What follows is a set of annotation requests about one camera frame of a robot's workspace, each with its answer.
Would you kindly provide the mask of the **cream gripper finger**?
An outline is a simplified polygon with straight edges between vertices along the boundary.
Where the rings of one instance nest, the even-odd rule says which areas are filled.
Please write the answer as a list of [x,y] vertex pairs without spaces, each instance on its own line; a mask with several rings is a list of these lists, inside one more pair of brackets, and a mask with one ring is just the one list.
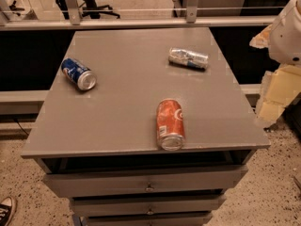
[[267,71],[261,81],[255,123],[261,128],[270,127],[300,93],[300,65],[281,64],[273,73]]
[[272,26],[269,24],[259,34],[251,39],[249,45],[258,49],[267,48],[270,43],[271,29]]

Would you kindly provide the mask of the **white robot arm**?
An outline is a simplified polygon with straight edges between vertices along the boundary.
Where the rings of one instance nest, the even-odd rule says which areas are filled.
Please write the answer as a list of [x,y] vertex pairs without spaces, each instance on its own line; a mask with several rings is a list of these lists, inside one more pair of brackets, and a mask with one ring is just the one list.
[[268,128],[301,93],[301,0],[290,0],[249,45],[267,48],[269,57],[279,63],[273,73],[264,74],[255,109],[255,123]]

